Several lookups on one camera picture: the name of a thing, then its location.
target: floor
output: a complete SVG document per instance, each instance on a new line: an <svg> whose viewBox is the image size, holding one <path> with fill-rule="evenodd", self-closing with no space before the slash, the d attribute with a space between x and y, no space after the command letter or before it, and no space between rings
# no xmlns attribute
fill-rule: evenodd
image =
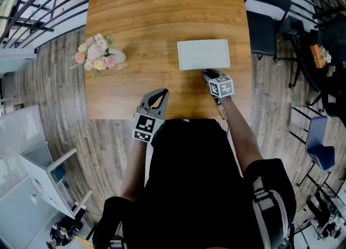
<svg viewBox="0 0 346 249"><path fill-rule="evenodd" d="M2 79L3 96L15 96L14 103L25 106L38 104L49 148L54 159L77 147L76 157L65 164L66 180L70 194L80 200L88 189L94 191L88 201L87 221L99 221L104 201L119 195L126 158L131 148L131 121L89 120L85 103L83 68L71 70L71 56L84 40L84 29L69 33L43 46L38 51L37 61L22 71L8 73ZM281 57L291 57L292 49L278 41ZM289 134L293 131L306 138L304 128L308 120L291 107L315 116L304 107L316 93L301 76L294 89L288 88L290 62L274 63L263 57L258 61L252 56L253 110L250 124L257 137L264 158L282 159L287 174L294 186L297 200L295 225L301 226L308 218L303 211L306 197L316 188L306 180L299 188L295 184L302 179L311 165L304 145ZM335 147L336 165L327 183L338 190L346 169L346 129L338 118L328 118L324 143ZM319 183L327 173L314 167L311 176Z"/></svg>

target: flower bouquet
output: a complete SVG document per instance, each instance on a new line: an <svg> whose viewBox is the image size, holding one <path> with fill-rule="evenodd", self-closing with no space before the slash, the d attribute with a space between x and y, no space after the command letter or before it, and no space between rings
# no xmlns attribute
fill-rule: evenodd
<svg viewBox="0 0 346 249"><path fill-rule="evenodd" d="M122 69L127 65L126 56L119 50L108 48L111 44L115 44L115 40L110 34L105 37L97 34L94 38L87 39L79 46L74 56L77 64L70 68L83 65L84 69L92 71L95 77L99 77L102 70Z"/></svg>

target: blue chair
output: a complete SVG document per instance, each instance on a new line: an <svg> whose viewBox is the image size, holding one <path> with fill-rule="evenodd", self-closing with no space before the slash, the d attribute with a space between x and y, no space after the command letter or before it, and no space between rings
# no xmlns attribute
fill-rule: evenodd
<svg viewBox="0 0 346 249"><path fill-rule="evenodd" d="M327 171L330 168L332 168L335 165L335 149L333 146L324 146L323 143L323 137L325 133L325 128L327 126L327 117L321 115L319 112L315 111L314 109L307 106L309 110L312 112L318 114L318 117L309 117L302 111L298 110L297 108L292 108L301 115L305 116L310 120L309 130L305 130L305 132L308 133L306 142L292 133L290 131L290 134L297 138L300 142L305 144L305 151L312 159L312 166L309 169L308 173L304 176L304 178L296 184L296 186L300 186L301 183L306 179L306 177L309 175L310 171L314 167L315 164L317 164L321 170Z"/></svg>

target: person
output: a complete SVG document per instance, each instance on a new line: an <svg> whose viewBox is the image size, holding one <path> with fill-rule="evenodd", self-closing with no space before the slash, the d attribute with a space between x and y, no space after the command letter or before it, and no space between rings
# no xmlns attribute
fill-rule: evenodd
<svg viewBox="0 0 346 249"><path fill-rule="evenodd" d="M227 133L217 121L166 120L152 141L154 151L145 186L147 143L134 141L121 196L104 203L93 236L95 249L109 247L120 222L130 249L233 248L235 243L261 248L252 206L252 185L258 177L282 197L290 226L296 200L282 161L263 159L254 134L231 97L220 100L244 178Z"/></svg>
<svg viewBox="0 0 346 249"><path fill-rule="evenodd" d="M307 198L307 205L310 211L315 215L318 224L319 224L319 231L322 234L323 237L327 238L329 236L338 238L341 234L341 228L338 228L338 225L336 224L337 221L340 220L338 215L336 214L336 211L334 210L333 213L330 212L328 209L328 206L326 202L321 198L321 195L319 192L316 192L315 197L317 201L320 204L321 210L319 210L315 204L311 201L311 195Z"/></svg>
<svg viewBox="0 0 346 249"><path fill-rule="evenodd" d="M77 205L78 202L75 202L72 211ZM75 215L75 219L65 216L60 222L55 223L49 234L52 241L46 243L47 247L49 249L55 249L56 246L65 246L70 243L76 235L76 232L82 229L83 223L81 219L86 211L87 208L83 205Z"/></svg>

